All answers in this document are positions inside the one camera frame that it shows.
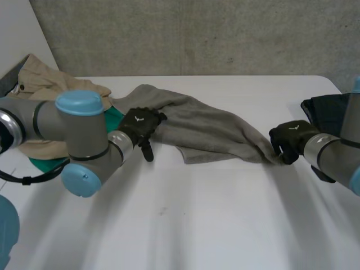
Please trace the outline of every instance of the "dark gray fabric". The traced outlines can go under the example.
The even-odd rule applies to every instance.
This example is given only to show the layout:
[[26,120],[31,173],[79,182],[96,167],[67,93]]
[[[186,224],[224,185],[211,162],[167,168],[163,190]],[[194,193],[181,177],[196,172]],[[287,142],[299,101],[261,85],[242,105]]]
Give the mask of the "dark gray fabric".
[[319,131],[340,137],[350,94],[328,94],[304,100],[301,108]]
[[24,66],[29,55],[22,59],[16,66],[14,66],[4,77],[0,79],[0,97],[6,96],[8,92],[13,90],[17,84],[17,76],[20,72],[20,69]]
[[158,142],[177,146],[186,164],[241,158],[254,163],[281,164],[269,141],[246,121],[183,94],[140,85],[112,105],[123,114],[149,107],[165,113],[153,135]]

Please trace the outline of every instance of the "silver metal ring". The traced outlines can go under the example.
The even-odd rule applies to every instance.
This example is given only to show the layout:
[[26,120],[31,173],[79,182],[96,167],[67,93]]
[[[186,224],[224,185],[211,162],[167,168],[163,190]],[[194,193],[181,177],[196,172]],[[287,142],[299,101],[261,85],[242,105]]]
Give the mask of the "silver metal ring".
[[123,163],[131,156],[134,146],[131,139],[123,132],[114,130],[107,135],[108,139],[115,143],[121,149],[124,160]]
[[328,145],[333,140],[338,140],[339,138],[325,133],[320,133],[312,137],[305,145],[304,148],[304,157],[315,168],[319,169],[319,164],[317,163],[318,155],[323,147]]
[[13,143],[10,148],[15,148],[20,145],[23,141],[23,134],[21,133],[21,128],[16,120],[4,111],[0,110],[0,122],[5,125],[11,136],[13,136]]

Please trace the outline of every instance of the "green cloth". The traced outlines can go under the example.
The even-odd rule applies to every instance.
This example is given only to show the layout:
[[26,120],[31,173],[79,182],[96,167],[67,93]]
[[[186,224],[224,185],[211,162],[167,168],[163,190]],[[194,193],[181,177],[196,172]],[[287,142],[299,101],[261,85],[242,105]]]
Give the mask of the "green cloth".
[[[124,118],[124,115],[114,107],[111,107],[110,109],[105,111],[104,115],[105,115],[106,131],[108,133],[116,130],[121,120],[123,120]],[[29,159],[31,163],[35,165],[35,167],[37,167],[43,173],[46,173],[52,168],[58,166],[67,158],[64,157],[62,159],[49,159],[49,160],[31,159],[31,158]]]

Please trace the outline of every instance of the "black cable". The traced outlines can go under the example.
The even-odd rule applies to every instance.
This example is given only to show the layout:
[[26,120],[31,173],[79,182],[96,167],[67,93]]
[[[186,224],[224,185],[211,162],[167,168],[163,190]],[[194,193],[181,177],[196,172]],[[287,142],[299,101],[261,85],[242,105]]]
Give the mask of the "black cable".
[[44,174],[41,174],[41,175],[35,176],[35,177],[26,176],[26,177],[22,177],[22,178],[17,178],[15,176],[12,176],[12,175],[7,174],[0,170],[0,178],[4,179],[5,181],[8,181],[8,182],[21,183],[23,185],[30,185],[33,183],[43,183],[43,182],[49,181],[49,180],[57,177],[62,172],[62,169],[66,165],[68,165],[68,163],[70,163],[70,159],[64,160],[61,164],[52,168],[47,173],[44,173]]

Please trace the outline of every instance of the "wrinkled towel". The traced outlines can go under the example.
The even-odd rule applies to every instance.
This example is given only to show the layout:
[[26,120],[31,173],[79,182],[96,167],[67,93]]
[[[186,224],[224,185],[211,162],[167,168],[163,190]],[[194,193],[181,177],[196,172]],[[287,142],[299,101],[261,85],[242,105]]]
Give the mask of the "wrinkled towel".
[[166,114],[168,120],[156,129],[152,139],[177,146],[186,164],[232,158],[281,164],[270,142],[250,124],[193,97],[143,84],[111,103],[123,114],[134,107],[148,107]]

